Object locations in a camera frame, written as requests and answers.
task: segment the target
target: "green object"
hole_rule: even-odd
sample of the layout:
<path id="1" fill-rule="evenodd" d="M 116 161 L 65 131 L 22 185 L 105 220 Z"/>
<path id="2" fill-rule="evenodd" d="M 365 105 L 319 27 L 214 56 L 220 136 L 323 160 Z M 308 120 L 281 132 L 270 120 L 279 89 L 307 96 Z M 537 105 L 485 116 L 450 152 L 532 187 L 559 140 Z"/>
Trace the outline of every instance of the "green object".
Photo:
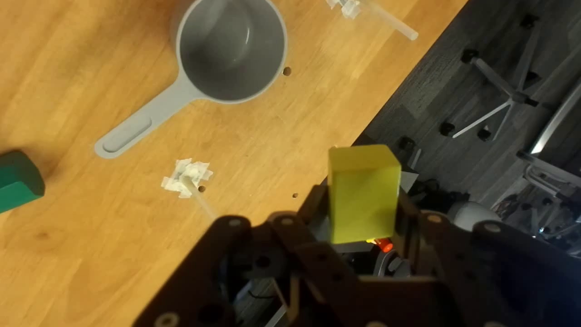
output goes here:
<path id="1" fill-rule="evenodd" d="M 330 241 L 394 234 L 401 165 L 385 145 L 328 151 Z"/>
<path id="2" fill-rule="evenodd" d="M 0 156 L 0 212 L 43 196 L 43 189 L 40 171 L 22 151 Z"/>

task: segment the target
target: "black cable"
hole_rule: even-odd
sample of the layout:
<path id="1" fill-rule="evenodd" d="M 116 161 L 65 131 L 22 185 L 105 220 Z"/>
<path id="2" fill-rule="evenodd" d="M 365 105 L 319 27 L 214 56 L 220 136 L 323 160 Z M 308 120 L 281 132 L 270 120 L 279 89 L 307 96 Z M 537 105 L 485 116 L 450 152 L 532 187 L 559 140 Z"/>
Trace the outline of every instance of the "black cable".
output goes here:
<path id="1" fill-rule="evenodd" d="M 254 300 L 272 300 L 272 298 L 278 298 L 278 296 L 259 296 L 259 294 L 254 294 L 252 290 L 249 290 L 249 296 L 254 298 Z"/>

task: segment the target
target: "yellow box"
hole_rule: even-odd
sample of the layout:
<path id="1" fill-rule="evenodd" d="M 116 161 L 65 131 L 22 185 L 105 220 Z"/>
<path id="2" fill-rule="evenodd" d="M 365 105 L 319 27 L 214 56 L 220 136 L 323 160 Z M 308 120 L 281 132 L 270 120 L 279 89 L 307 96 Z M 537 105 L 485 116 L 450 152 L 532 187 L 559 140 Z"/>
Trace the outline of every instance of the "yellow box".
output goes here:
<path id="1" fill-rule="evenodd" d="M 330 241 L 394 234 L 401 165 L 387 145 L 328 151 Z"/>

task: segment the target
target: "dark floor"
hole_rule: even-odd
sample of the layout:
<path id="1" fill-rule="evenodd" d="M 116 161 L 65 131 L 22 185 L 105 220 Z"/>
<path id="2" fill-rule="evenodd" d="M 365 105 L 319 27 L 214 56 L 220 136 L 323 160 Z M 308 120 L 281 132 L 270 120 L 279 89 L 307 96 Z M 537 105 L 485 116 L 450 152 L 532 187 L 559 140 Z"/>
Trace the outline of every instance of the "dark floor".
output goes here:
<path id="1" fill-rule="evenodd" d="M 450 140 L 439 123 L 463 122 L 503 102 L 499 91 L 468 65 L 463 49 L 479 54 L 503 76 L 510 76 L 528 31 L 519 25 L 532 13 L 539 16 L 541 40 L 532 71 L 541 76 L 526 92 L 541 102 L 521 105 L 496 141 L 481 141 L 476 131 Z M 466 191 L 472 200 L 492 205 L 519 181 L 523 163 L 515 152 L 528 147 L 570 87 L 581 78 L 581 2 L 579 0 L 470 0 L 421 63 L 361 134 L 365 141 L 397 147 L 412 138 L 423 156 L 421 178 L 436 178 L 448 191 Z M 564 165 L 581 145 L 581 105 L 559 129 L 543 156 Z"/>

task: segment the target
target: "crumpled paper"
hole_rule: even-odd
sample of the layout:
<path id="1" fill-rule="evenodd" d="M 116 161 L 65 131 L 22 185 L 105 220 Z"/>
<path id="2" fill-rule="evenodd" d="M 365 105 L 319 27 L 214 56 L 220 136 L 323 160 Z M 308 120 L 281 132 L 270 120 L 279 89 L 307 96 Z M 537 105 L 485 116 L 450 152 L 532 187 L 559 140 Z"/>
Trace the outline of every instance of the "crumpled paper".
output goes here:
<path id="1" fill-rule="evenodd" d="M 172 192 L 180 192 L 180 198 L 192 198 L 192 192 L 181 183 L 181 176 L 190 178 L 190 181 L 200 187 L 201 181 L 210 180 L 214 174 L 210 169 L 210 163 L 205 161 L 192 161 L 187 160 L 176 160 L 176 169 L 171 176 L 163 176 L 161 187 Z"/>

